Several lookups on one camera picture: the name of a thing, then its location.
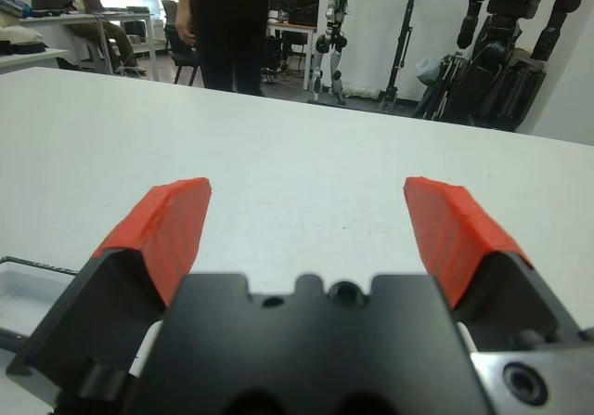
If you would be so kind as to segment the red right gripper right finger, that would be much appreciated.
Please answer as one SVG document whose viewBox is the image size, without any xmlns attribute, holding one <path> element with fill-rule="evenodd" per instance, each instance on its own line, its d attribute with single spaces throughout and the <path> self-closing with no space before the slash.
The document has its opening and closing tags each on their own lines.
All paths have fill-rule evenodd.
<svg viewBox="0 0 594 415">
<path fill-rule="evenodd" d="M 578 347 L 583 332 L 516 240 L 462 186 L 409 177 L 420 259 L 480 351 Z"/>
</svg>

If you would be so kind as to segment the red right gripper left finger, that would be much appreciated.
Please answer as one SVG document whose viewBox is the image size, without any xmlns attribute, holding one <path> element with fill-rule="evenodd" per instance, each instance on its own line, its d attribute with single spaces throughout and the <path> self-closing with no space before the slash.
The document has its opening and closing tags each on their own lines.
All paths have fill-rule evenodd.
<svg viewBox="0 0 594 415">
<path fill-rule="evenodd" d="M 192 268 L 208 179 L 151 188 L 108 234 L 6 370 L 40 399 L 117 399 L 149 328 Z"/>
</svg>

